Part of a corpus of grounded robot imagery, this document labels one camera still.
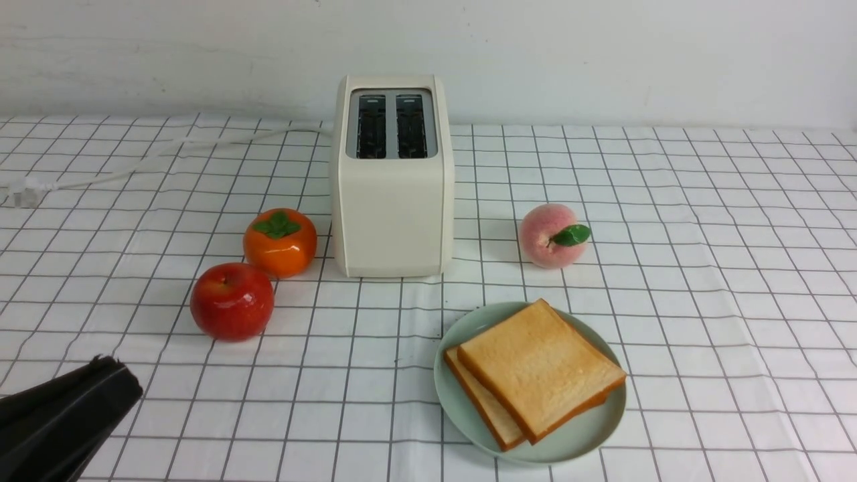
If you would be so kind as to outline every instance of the orange persimmon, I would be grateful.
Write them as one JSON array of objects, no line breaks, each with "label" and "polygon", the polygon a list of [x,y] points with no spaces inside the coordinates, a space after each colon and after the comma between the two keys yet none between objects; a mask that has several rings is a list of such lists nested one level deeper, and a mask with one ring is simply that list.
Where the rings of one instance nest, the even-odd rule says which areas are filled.
[{"label": "orange persimmon", "polygon": [[300,274],[315,257],[315,226],[295,209],[276,208],[259,214],[244,232],[244,257],[276,279]]}]

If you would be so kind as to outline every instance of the plug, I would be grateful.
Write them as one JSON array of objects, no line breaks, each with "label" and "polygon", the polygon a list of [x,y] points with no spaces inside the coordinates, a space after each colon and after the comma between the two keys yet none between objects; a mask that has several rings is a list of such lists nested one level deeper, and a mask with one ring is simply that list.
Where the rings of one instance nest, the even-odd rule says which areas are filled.
[{"label": "plug", "polygon": [[9,199],[9,196],[12,196],[12,202],[16,208],[36,208],[49,190],[51,190],[49,184],[42,183],[37,178],[25,176],[9,183],[6,187],[6,198]]}]

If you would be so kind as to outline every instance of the fake fruit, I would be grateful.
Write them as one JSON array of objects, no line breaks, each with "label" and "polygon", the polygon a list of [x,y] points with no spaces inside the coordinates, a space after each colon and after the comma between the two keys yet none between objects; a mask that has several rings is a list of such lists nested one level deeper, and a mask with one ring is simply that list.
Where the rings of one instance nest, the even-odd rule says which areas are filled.
[{"label": "fake fruit", "polygon": [[315,226],[294,209],[270,209],[244,232],[244,257],[272,278],[300,274],[315,258]]},{"label": "fake fruit", "polygon": [[584,253],[590,228],[578,224],[563,204],[543,204],[524,216],[518,240],[521,250],[541,268],[564,268]]},{"label": "fake fruit", "polygon": [[260,334],[273,313],[273,285],[245,262],[212,266],[190,293],[196,326],[217,340],[242,341]]}]

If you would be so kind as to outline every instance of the green leaf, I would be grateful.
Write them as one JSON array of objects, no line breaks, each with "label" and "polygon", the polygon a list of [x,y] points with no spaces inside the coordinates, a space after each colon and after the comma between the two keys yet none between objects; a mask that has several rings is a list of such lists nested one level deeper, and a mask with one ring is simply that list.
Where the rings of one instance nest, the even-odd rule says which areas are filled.
[{"label": "green leaf", "polygon": [[274,226],[274,228],[281,229],[289,223],[289,217],[286,216],[283,211],[275,211],[271,214],[271,218],[268,219],[268,222],[270,222],[271,226]]},{"label": "green leaf", "polygon": [[576,224],[557,232],[550,240],[560,246],[576,246],[585,243],[591,233],[588,226]]},{"label": "green leaf", "polygon": [[260,221],[260,222],[253,225],[253,229],[255,229],[258,232],[268,233],[268,232],[271,232],[273,230],[273,226],[271,226],[271,223],[269,223],[267,221]]},{"label": "green leaf", "polygon": [[283,231],[285,235],[288,236],[290,234],[294,234],[298,231],[301,231],[301,225],[289,221],[285,224]]}]

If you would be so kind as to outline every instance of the pink peach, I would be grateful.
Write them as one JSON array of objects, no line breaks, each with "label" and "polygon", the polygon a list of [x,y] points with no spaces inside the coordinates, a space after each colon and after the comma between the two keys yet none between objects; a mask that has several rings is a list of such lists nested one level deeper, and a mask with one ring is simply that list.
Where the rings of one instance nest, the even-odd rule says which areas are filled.
[{"label": "pink peach", "polygon": [[549,203],[524,216],[518,241],[533,264],[548,269],[564,268],[583,255],[589,235],[589,228],[578,224],[570,208]]}]

